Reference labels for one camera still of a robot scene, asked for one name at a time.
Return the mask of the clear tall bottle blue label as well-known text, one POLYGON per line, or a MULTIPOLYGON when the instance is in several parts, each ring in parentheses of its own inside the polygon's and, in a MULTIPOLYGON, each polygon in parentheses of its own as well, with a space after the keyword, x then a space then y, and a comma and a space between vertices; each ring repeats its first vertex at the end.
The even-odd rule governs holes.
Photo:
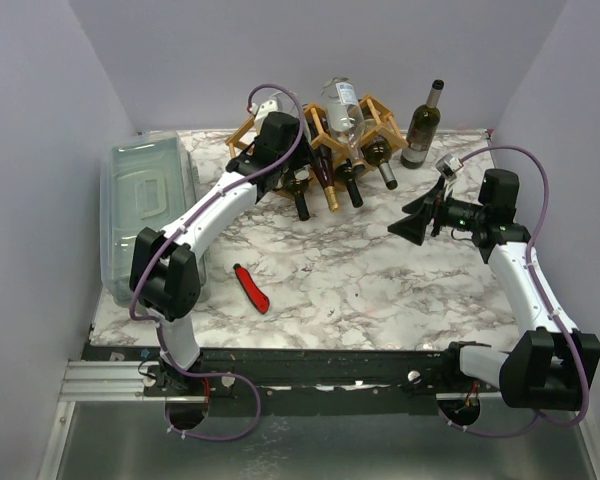
POLYGON ((360 150, 365 119, 354 86, 346 77, 335 77, 324 85, 322 99, 330 134, 346 147, 353 175, 358 177, 366 170, 360 150))

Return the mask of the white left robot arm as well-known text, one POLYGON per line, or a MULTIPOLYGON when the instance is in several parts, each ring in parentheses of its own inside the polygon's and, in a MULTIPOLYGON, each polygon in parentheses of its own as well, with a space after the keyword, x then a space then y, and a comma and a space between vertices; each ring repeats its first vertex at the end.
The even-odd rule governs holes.
POLYGON ((171 365, 167 382, 181 395, 194 393, 202 372, 190 313, 199 300, 198 263, 234 220, 277 186, 303 143, 303 121, 283 112, 268 114, 260 134, 236 157, 210 191, 185 214, 135 239, 129 288, 129 315, 155 322, 161 357, 171 365))

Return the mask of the green wine bottle brown label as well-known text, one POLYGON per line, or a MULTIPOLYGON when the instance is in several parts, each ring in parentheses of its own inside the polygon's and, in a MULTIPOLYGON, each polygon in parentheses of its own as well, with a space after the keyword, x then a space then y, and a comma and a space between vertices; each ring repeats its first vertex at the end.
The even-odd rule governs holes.
POLYGON ((426 160, 441 120, 438 102, 443 88, 442 79, 434 80, 426 102, 417 107, 412 115, 405 137, 406 147, 402 149, 400 156, 405 168, 418 169, 426 160))

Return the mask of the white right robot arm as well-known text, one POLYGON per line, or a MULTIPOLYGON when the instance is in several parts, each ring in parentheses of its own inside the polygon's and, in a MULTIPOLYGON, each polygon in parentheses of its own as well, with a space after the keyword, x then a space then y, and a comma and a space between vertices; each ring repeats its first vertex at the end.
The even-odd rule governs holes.
POLYGON ((468 232, 484 263, 503 288, 520 332, 510 352, 460 343, 440 367, 440 379, 460 392, 475 380, 498 389, 506 405, 534 410, 580 411, 599 359, 600 342, 579 330, 542 273, 526 227, 515 223, 518 176, 485 172, 478 200, 453 198, 438 179, 425 195, 406 205, 405 218, 389 232, 415 245, 444 227, 468 232))

